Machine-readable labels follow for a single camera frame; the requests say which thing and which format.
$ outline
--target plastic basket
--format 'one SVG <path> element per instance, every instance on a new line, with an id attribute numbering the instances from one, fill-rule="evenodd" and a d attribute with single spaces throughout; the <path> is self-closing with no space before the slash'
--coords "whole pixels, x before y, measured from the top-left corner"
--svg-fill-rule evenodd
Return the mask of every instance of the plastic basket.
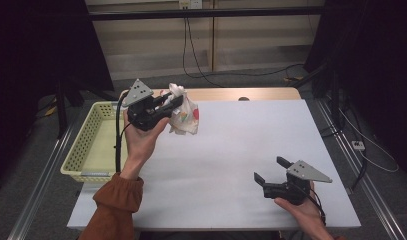
<path id="1" fill-rule="evenodd" d="M 78 182 L 107 182 L 115 174 L 116 103 L 96 102 L 90 109 L 60 172 Z M 122 142 L 122 156 L 126 144 Z"/>

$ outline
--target power outlet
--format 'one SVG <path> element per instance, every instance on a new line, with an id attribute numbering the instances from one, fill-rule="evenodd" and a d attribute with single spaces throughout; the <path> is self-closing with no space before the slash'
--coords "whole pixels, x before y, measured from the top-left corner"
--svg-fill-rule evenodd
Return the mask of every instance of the power outlet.
<path id="1" fill-rule="evenodd" d="M 362 141 L 352 141 L 353 149 L 363 151 L 365 150 L 365 146 L 363 145 Z"/>
<path id="2" fill-rule="evenodd" d="M 190 0 L 190 9 L 203 9 L 202 0 Z"/>
<path id="3" fill-rule="evenodd" d="M 190 9 L 191 8 L 191 1 L 190 0 L 179 0 L 179 9 Z"/>

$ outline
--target sleeve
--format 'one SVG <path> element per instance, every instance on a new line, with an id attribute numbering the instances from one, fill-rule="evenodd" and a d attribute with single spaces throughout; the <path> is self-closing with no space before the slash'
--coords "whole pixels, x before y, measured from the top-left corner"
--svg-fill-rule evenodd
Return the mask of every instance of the sleeve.
<path id="1" fill-rule="evenodd" d="M 143 184 L 141 178 L 127 180 L 116 173 L 94 194 L 97 210 L 79 239 L 134 239 L 132 213 L 140 207 Z"/>

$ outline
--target person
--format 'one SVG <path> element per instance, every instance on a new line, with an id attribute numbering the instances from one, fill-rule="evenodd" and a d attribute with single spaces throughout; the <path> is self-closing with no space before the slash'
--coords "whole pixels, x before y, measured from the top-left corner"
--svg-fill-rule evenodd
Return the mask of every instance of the person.
<path id="1" fill-rule="evenodd" d="M 97 209 L 79 236 L 79 240 L 134 239 L 131 215 L 140 207 L 144 184 L 139 173 L 153 154 L 157 138 L 165 129 L 169 118 L 163 118 L 153 129 L 145 132 L 128 125 L 126 111 L 123 115 L 126 126 L 127 160 L 122 171 L 116 173 L 95 193 L 93 199 Z M 301 229 L 312 239 L 334 239 L 322 223 L 318 209 L 308 199 L 299 206 L 292 205 L 285 199 L 276 198 L 274 201 L 290 212 Z"/>

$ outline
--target horizontal black bar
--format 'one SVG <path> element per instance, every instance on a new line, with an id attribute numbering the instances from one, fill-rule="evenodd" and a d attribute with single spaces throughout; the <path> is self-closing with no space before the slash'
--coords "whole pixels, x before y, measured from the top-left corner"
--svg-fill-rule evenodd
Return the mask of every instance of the horizontal black bar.
<path id="1" fill-rule="evenodd" d="M 349 11 L 350 6 L 341 7 L 289 7 L 289 8 L 249 8 L 249 9 L 188 9 L 138 12 L 91 12 L 89 14 L 39 15 L 38 17 L 63 18 L 63 20 L 133 20 L 133 19 L 167 19 L 167 18 L 210 18 L 210 17 L 245 17 L 245 16 L 290 16 L 319 15 Z"/>

